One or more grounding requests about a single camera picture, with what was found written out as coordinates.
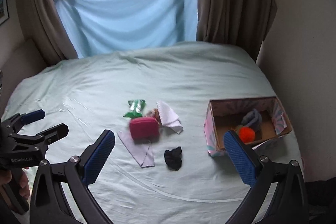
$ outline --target white cloth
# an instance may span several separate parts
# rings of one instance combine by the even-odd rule
[[[141,167],[155,166],[152,143],[135,143],[129,131],[118,132],[118,137]]]
[[[179,116],[173,111],[173,109],[163,101],[156,103],[159,110],[160,120],[163,126],[170,127],[177,134],[180,134],[183,127],[179,121]]]

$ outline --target pink pouch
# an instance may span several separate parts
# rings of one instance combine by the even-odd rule
[[[129,122],[133,139],[155,137],[159,135],[159,123],[154,117],[140,117]]]

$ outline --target blue cloth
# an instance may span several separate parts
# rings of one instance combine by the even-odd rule
[[[54,0],[79,57],[196,40],[197,0]]]

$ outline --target open box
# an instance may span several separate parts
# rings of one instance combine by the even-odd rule
[[[207,149],[212,157],[223,156],[225,152],[223,136],[229,129],[241,123],[242,118],[253,108],[262,116],[260,131],[256,132],[253,142],[256,146],[267,140],[278,138],[292,131],[292,125],[277,97],[245,98],[229,100],[210,100],[204,133]]]

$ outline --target green snack wrapper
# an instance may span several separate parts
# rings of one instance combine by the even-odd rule
[[[146,105],[145,100],[130,100],[128,101],[129,111],[124,115],[124,117],[129,117],[131,119],[142,117],[142,110]]]

